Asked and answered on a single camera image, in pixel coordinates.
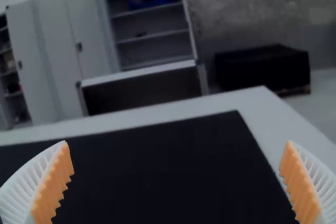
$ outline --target blue object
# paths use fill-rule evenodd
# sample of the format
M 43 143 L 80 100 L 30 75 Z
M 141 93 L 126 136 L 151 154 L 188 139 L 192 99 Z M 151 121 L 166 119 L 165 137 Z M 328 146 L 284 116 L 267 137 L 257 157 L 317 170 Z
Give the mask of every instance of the blue object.
M 178 0 L 152 0 L 152 1 L 143 1 L 141 3 L 136 3 L 132 0 L 129 0 L 129 9 L 130 10 L 138 10 L 138 9 L 145 9 L 154 6 L 160 6 L 165 4 L 170 4 L 177 2 Z

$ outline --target open shelving unit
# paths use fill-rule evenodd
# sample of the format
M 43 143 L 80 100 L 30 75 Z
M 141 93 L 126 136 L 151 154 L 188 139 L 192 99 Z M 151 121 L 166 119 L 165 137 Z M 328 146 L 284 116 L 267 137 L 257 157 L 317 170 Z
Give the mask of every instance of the open shelving unit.
M 193 59 L 182 0 L 106 0 L 123 71 Z
M 12 51 L 7 19 L 0 14 L 0 86 L 2 117 L 5 129 L 17 129 L 32 125 L 22 92 Z

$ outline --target wooden pallet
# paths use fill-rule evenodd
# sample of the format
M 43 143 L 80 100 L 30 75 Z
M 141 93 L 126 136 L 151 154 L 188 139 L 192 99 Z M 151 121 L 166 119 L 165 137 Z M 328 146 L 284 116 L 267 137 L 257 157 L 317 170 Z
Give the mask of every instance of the wooden pallet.
M 306 85 L 306 86 L 294 88 L 294 89 L 282 89 L 279 91 L 274 91 L 274 93 L 280 97 L 291 97 L 293 95 L 310 94 L 311 89 L 310 89 L 310 85 Z

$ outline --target black tabletop surface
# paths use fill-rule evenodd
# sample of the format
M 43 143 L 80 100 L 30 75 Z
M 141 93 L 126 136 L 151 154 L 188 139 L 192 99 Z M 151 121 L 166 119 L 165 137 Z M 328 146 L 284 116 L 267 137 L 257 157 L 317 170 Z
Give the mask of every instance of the black tabletop surface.
M 75 175 L 53 224 L 298 223 L 237 111 L 67 141 Z M 0 147 L 0 183 L 56 142 Z

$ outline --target cabinet handle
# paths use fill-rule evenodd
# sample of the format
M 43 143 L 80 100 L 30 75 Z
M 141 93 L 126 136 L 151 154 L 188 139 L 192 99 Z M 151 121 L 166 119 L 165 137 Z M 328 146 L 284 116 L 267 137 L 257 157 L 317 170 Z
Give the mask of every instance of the cabinet handle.
M 19 68 L 19 70 L 22 70 L 22 61 L 18 61 L 17 62 L 17 67 Z
M 82 52 L 83 51 L 83 45 L 81 42 L 78 42 L 76 44 L 76 49 L 77 49 L 77 52 Z

